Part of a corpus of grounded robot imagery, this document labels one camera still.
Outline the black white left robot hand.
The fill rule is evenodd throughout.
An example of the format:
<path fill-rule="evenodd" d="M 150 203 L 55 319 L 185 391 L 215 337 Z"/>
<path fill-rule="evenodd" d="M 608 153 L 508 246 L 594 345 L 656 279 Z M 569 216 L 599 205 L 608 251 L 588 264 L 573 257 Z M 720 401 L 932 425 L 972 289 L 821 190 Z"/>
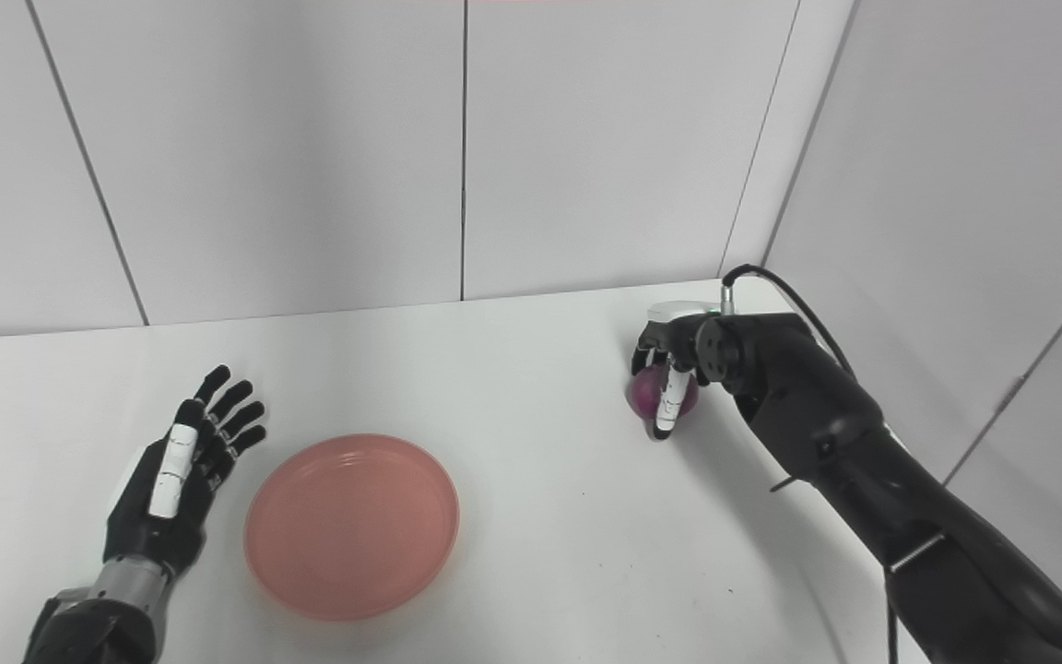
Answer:
<path fill-rule="evenodd" d="M 139 556 L 177 579 L 196 562 L 216 492 L 241 454 L 266 440 L 266 404 L 221 364 L 145 446 L 106 521 L 102 561 Z"/>

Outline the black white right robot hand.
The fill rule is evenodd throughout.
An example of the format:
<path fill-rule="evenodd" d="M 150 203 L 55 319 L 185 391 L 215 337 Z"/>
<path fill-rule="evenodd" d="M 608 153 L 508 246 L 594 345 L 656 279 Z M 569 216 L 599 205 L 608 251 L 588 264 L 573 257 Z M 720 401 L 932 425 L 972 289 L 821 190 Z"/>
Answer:
<path fill-rule="evenodd" d="M 667 300 L 646 311 L 646 324 L 631 355 L 628 399 L 655 441 L 665 441 L 713 384 L 697 361 L 697 329 L 721 314 L 722 306 L 697 300 Z"/>

